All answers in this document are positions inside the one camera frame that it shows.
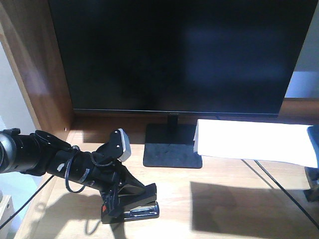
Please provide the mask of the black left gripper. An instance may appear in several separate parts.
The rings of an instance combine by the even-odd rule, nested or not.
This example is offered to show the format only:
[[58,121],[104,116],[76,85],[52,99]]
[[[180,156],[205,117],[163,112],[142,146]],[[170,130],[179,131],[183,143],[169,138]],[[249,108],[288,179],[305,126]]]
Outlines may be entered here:
[[118,129],[110,134],[109,141],[96,151],[81,151],[73,146],[60,150],[50,160],[47,173],[64,179],[66,189],[80,193],[85,187],[101,191],[102,218],[117,218],[122,213],[119,197],[141,195],[145,186],[122,165],[123,153]]

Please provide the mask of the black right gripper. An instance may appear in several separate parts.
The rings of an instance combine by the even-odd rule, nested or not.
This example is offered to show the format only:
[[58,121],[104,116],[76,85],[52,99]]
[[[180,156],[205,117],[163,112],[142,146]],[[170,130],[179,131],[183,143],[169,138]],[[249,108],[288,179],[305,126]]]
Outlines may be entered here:
[[[313,125],[307,128],[307,133],[315,151],[317,167],[319,166],[319,126]],[[305,167],[305,174],[310,188],[304,190],[306,199],[309,202],[319,201],[319,169]]]

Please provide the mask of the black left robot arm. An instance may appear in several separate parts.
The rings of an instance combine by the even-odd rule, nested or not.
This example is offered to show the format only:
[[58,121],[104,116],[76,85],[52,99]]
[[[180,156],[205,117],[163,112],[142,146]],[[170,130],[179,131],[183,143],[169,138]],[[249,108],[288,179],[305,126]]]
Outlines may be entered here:
[[22,135],[19,128],[0,132],[1,173],[20,172],[33,176],[49,173],[63,178],[67,190],[75,182],[83,188],[100,192],[111,217],[118,217],[120,204],[143,194],[145,186],[122,164],[131,156],[127,134],[119,128],[110,134],[109,141],[93,152],[81,151],[77,146],[36,130]]

